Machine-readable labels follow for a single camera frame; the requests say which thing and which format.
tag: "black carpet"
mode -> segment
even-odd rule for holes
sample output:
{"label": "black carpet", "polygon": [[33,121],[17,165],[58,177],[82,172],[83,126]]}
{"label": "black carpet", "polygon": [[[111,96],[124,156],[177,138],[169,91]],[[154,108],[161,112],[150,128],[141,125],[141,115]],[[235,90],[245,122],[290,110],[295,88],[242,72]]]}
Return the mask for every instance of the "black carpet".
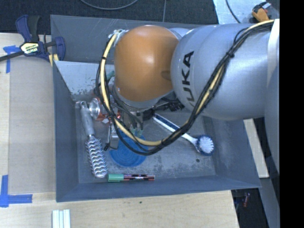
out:
{"label": "black carpet", "polygon": [[[85,0],[95,6],[114,8],[134,0]],[[267,0],[280,11],[280,0]],[[0,0],[0,32],[16,32],[15,21],[24,14],[39,15],[38,33],[50,35],[50,15],[69,15],[112,19],[162,21],[164,0],[138,0],[132,6],[115,11],[91,8],[80,0]],[[189,24],[217,24],[213,0],[167,0],[166,22]],[[243,194],[250,193],[247,207]],[[241,228],[268,228],[257,189],[233,190]]]}

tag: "clamp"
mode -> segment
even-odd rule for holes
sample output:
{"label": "clamp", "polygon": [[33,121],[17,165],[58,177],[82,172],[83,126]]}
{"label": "clamp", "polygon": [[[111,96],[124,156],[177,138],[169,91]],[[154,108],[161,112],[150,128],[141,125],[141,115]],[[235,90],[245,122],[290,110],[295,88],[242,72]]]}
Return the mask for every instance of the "clamp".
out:
{"label": "clamp", "polygon": [[44,43],[39,41],[37,24],[40,16],[23,15],[16,20],[17,31],[24,38],[24,43],[19,47],[21,51],[0,57],[0,62],[14,57],[25,55],[26,57],[39,57],[47,62],[50,61],[48,47],[57,46],[57,56],[63,60],[66,53],[66,46],[63,37],[56,37],[55,41]]}

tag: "blue tape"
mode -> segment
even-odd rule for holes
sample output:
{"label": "blue tape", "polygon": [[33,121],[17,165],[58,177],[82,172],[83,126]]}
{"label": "blue tape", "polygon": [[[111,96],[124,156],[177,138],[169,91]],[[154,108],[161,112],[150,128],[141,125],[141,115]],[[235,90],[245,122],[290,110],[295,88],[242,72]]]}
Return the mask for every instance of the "blue tape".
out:
{"label": "blue tape", "polygon": [[[19,52],[21,51],[19,47],[17,46],[8,46],[8,47],[4,47],[3,50],[7,53],[7,54],[11,54],[14,52]],[[6,73],[8,74],[10,72],[10,59],[7,60],[6,62]]]}
{"label": "blue tape", "polygon": [[9,204],[32,203],[33,194],[9,195],[8,194],[9,176],[2,176],[0,207],[7,208]]}

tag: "cable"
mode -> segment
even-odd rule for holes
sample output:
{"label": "cable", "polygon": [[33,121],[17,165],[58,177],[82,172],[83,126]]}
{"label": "cable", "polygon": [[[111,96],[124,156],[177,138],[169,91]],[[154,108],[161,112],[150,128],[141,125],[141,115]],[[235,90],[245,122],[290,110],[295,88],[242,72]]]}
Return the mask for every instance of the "cable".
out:
{"label": "cable", "polygon": [[[209,78],[208,82],[205,84],[205,87],[203,91],[201,92],[193,110],[192,113],[190,114],[189,119],[184,123],[183,126],[181,126],[178,130],[174,131],[172,134],[170,134],[168,137],[158,140],[158,141],[147,141],[140,139],[136,136],[133,135],[133,133],[127,129],[116,117],[116,114],[113,112],[110,100],[109,100],[109,95],[106,90],[106,75],[105,75],[105,63],[106,63],[106,57],[109,53],[109,50],[115,41],[117,34],[113,34],[107,43],[107,46],[104,50],[104,54],[100,63],[100,67],[98,69],[99,73],[97,74],[100,75],[100,90],[101,90],[101,95],[104,99],[103,104],[107,112],[109,113],[109,116],[111,117],[111,120],[113,122],[114,128],[117,132],[117,135],[119,138],[122,140],[122,142],[126,145],[127,148],[129,148],[131,151],[137,153],[137,154],[142,154],[142,155],[151,155],[154,154],[161,149],[163,149],[165,146],[168,146],[169,144],[173,143],[175,140],[177,140],[180,136],[182,136],[184,133],[186,133],[193,125],[195,122],[196,118],[199,116],[199,114],[206,108],[208,103],[213,99],[215,96],[218,88],[221,85],[221,82],[224,78],[226,69],[228,67],[228,64],[230,62],[230,59],[234,57],[235,52],[241,47],[241,45],[245,42],[245,40],[256,33],[263,32],[263,31],[269,31],[271,30],[273,26],[274,20],[269,20],[265,21],[262,23],[255,24],[249,28],[246,28],[246,30],[239,36],[240,32],[238,32],[235,35],[234,42],[231,46],[231,48],[228,50],[228,52],[223,56],[223,58],[220,60],[218,65],[215,67],[213,73],[211,74],[211,77]],[[142,151],[135,150],[132,148],[126,141],[123,140],[121,135],[119,134],[119,130],[121,130],[123,133],[125,133],[129,138],[131,138],[137,146],[139,146]],[[142,148],[140,145],[145,145],[149,147],[153,147],[152,149],[146,150]]]}
{"label": "cable", "polygon": [[167,0],[165,0],[165,4],[164,4],[164,6],[163,6],[163,14],[162,14],[162,21],[163,21],[163,22],[165,22],[166,3],[167,3]]}
{"label": "cable", "polygon": [[80,1],[82,1],[82,2],[83,2],[84,4],[86,4],[87,6],[90,6],[90,7],[92,7],[92,8],[99,9],[99,10],[121,10],[121,9],[125,9],[125,8],[127,8],[127,7],[129,7],[129,6],[131,6],[131,5],[133,5],[133,4],[136,3],[138,0],[134,0],[133,2],[131,2],[131,3],[129,3],[129,4],[124,5],[124,6],[122,6],[122,7],[118,7],[118,8],[101,8],[101,7],[92,5],[92,4],[90,4],[90,3],[88,3],[88,2],[86,2],[86,1],[84,1],[84,0],[80,0]]}
{"label": "cable", "polygon": [[226,1],[226,4],[227,4],[227,7],[228,9],[230,10],[230,13],[232,14],[232,16],[234,17],[234,19],[240,24],[241,21],[239,21],[239,19],[236,17],[236,15],[233,13],[231,7],[229,6],[229,3],[228,3],[228,0],[225,0]]}

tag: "marker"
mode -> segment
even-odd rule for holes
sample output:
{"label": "marker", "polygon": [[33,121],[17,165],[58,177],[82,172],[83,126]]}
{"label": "marker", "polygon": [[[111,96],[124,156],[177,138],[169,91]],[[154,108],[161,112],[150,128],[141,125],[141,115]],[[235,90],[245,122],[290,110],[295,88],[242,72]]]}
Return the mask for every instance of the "marker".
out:
{"label": "marker", "polygon": [[121,182],[121,181],[153,181],[155,175],[147,174],[109,174],[108,182]]}

